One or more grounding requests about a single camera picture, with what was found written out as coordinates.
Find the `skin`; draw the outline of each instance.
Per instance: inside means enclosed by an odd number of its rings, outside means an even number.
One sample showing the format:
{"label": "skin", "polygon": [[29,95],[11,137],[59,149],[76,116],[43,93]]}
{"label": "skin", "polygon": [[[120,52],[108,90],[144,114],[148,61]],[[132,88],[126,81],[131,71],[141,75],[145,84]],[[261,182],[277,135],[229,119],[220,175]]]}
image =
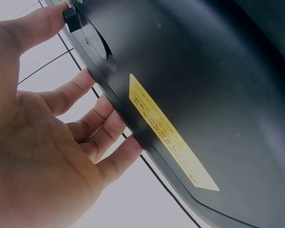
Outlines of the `skin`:
{"label": "skin", "polygon": [[131,136],[99,161],[125,129],[104,96],[76,122],[56,118],[95,83],[86,69],[51,92],[17,91],[19,57],[63,28],[67,8],[0,22],[0,228],[71,227],[142,152]]}

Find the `red warning symbol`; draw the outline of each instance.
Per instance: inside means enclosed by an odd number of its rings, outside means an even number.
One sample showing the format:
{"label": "red warning symbol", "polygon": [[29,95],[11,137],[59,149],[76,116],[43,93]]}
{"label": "red warning symbol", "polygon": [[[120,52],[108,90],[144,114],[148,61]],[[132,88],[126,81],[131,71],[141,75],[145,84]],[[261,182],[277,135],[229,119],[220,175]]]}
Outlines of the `red warning symbol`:
{"label": "red warning symbol", "polygon": [[192,181],[194,181],[195,183],[197,183],[196,180],[195,180],[195,178],[194,178],[194,176],[193,176],[192,174],[190,174],[190,180],[192,180]]}

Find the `black grid line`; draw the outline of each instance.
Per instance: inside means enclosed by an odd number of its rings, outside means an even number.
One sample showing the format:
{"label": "black grid line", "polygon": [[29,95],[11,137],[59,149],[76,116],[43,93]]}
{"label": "black grid line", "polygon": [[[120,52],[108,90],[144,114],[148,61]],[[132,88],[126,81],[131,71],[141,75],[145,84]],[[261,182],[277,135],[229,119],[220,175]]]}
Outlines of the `black grid line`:
{"label": "black grid line", "polygon": [[16,17],[18,17],[19,15],[21,15],[22,13],[24,13],[25,11],[27,11],[28,9],[36,6],[38,4],[38,2],[36,2],[34,5],[31,5],[30,7],[26,8],[25,10],[23,10],[22,12],[20,12],[19,14],[17,14],[16,16],[14,16],[12,19],[15,19]]}
{"label": "black grid line", "polygon": [[29,76],[27,76],[26,78],[24,78],[22,81],[18,82],[18,85],[20,85],[22,82],[24,82],[25,80],[27,80],[29,77],[31,77],[33,74],[37,73],[39,70],[45,68],[47,65],[49,65],[50,63],[54,62],[56,59],[64,56],[65,54],[67,54],[67,51],[62,53],[60,56],[52,59],[51,61],[49,61],[48,63],[46,63],[45,65],[43,65],[42,67],[40,67],[38,70],[34,71],[33,73],[31,73]]}
{"label": "black grid line", "polygon": [[[74,56],[71,53],[71,50],[69,50],[69,48],[67,47],[67,45],[65,44],[64,40],[62,39],[62,37],[60,36],[60,34],[58,34],[59,38],[61,39],[62,43],[64,44],[64,46],[67,49],[66,53],[69,53],[71,58],[74,60],[75,64],[77,65],[78,69],[81,71],[81,67],[80,65],[77,63],[76,59],[74,58]],[[98,93],[96,92],[96,90],[92,87],[92,90],[94,92],[94,94],[96,95],[97,99],[99,98]],[[184,208],[184,206],[181,204],[181,202],[176,198],[176,196],[170,191],[170,189],[165,185],[165,183],[160,179],[160,177],[157,175],[156,171],[152,168],[152,166],[148,163],[148,161],[143,157],[143,155],[140,155],[140,158],[143,160],[143,162],[147,165],[147,167],[149,168],[149,170],[153,173],[153,175],[155,176],[155,178],[159,181],[159,183],[164,187],[164,189],[171,195],[171,197],[174,199],[174,201],[178,204],[178,206],[183,210],[183,212],[185,212],[185,214],[189,217],[189,219],[191,219],[191,221],[198,227],[198,228],[202,228],[198,222],[192,217],[192,215]]]}

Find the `palm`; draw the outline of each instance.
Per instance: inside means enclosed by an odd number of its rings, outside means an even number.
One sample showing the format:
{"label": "palm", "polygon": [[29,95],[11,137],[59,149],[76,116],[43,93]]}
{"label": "palm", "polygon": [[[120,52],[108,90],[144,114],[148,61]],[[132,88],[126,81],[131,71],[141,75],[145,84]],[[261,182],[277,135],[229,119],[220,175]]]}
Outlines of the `palm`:
{"label": "palm", "polygon": [[[125,129],[105,96],[77,122],[56,118],[95,83],[87,70],[52,92],[17,92],[19,55],[61,29],[65,8],[42,9],[13,27],[0,25],[0,221],[2,214],[12,217],[4,227],[70,226],[141,152],[129,137],[99,161]],[[32,29],[40,21],[53,24]],[[7,41],[14,44],[8,51]]]}

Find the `black knob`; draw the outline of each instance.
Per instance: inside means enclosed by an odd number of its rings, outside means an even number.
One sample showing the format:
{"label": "black knob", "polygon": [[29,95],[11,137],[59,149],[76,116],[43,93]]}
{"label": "black knob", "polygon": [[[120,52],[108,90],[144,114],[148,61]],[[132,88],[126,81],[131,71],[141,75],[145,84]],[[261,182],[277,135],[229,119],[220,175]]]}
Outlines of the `black knob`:
{"label": "black knob", "polygon": [[79,16],[74,7],[69,8],[67,11],[65,11],[63,13],[63,18],[65,19],[65,23],[68,26],[69,32],[75,32],[76,30],[81,29]]}

